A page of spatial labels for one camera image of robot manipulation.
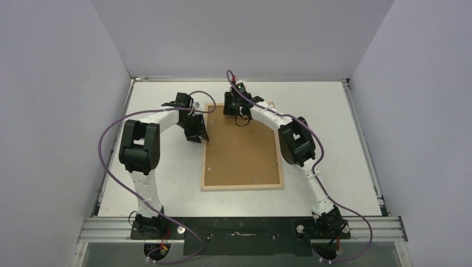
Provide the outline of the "aluminium front rail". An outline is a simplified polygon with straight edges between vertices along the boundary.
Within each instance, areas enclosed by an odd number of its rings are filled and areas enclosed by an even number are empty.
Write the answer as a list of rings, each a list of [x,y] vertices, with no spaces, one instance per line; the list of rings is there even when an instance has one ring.
[[[310,216],[301,217],[176,217],[178,225],[170,223],[170,231],[161,239],[138,233],[132,219],[127,217],[91,217],[85,219],[79,235],[81,243],[183,243],[199,235],[204,243],[217,237],[263,237],[268,241],[310,238],[322,239],[314,230]],[[407,241],[406,231],[400,217],[355,216],[345,218],[353,242],[397,242]]]

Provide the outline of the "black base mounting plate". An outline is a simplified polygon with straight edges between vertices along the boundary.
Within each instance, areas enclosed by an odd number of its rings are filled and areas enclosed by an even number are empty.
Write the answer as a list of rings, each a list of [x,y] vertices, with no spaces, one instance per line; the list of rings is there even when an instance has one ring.
[[[346,220],[323,222],[312,217],[177,217],[178,224],[159,218],[132,224],[130,239],[144,240],[144,252],[162,259],[177,241],[189,256],[312,256],[313,251],[335,255],[338,242],[350,239]]]

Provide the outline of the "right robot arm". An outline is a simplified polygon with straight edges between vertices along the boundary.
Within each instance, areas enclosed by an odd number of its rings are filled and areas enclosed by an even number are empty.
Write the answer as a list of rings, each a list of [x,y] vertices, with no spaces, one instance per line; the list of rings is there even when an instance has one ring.
[[[316,144],[303,117],[282,114],[259,96],[252,97],[243,81],[231,81],[225,93],[224,114],[247,117],[263,123],[278,135],[281,155],[294,167],[300,178],[307,180],[312,192],[310,200],[314,230],[322,239],[350,238],[350,228],[338,207],[320,185],[314,165]]]

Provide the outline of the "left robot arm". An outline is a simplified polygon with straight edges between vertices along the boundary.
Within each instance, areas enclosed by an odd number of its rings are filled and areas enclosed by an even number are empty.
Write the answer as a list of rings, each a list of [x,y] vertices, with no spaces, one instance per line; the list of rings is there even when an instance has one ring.
[[[160,135],[177,125],[183,129],[187,141],[198,144],[209,141],[204,116],[194,112],[198,105],[190,94],[179,92],[175,100],[164,103],[163,107],[164,111],[140,120],[126,120],[119,149],[119,162],[125,166],[140,196],[133,226],[138,233],[154,240],[170,231],[170,222],[163,217],[164,206],[158,197],[155,178],[160,161]]]

